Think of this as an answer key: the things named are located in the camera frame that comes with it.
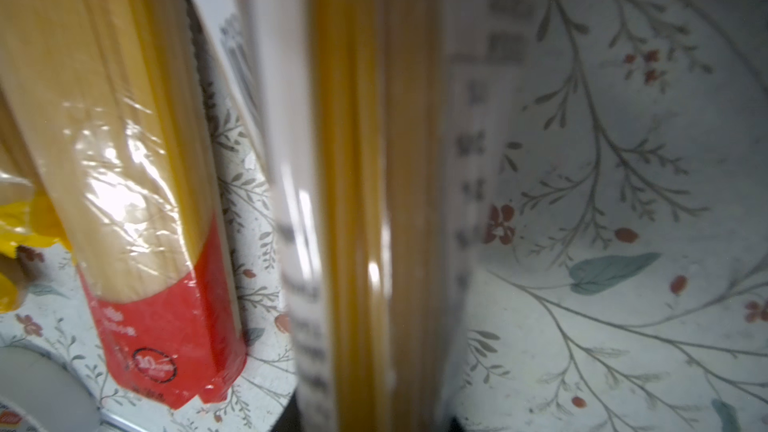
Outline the dark blue clear spaghetti bag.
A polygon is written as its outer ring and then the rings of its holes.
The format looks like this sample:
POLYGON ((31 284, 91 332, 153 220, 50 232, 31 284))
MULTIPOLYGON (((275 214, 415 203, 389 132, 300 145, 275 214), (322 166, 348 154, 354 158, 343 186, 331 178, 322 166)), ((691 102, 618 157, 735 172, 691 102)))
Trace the dark blue clear spaghetti bag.
POLYGON ((535 0, 239 0, 305 431, 447 431, 535 0))

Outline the red spaghetti bag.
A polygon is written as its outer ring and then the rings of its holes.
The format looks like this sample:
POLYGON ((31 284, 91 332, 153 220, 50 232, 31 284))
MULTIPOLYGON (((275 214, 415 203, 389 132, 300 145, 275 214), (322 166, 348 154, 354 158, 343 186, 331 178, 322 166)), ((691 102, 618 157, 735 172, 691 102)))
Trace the red spaghetti bag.
POLYGON ((171 408, 246 362, 185 0, 1 0, 1 89, 107 369, 171 408))

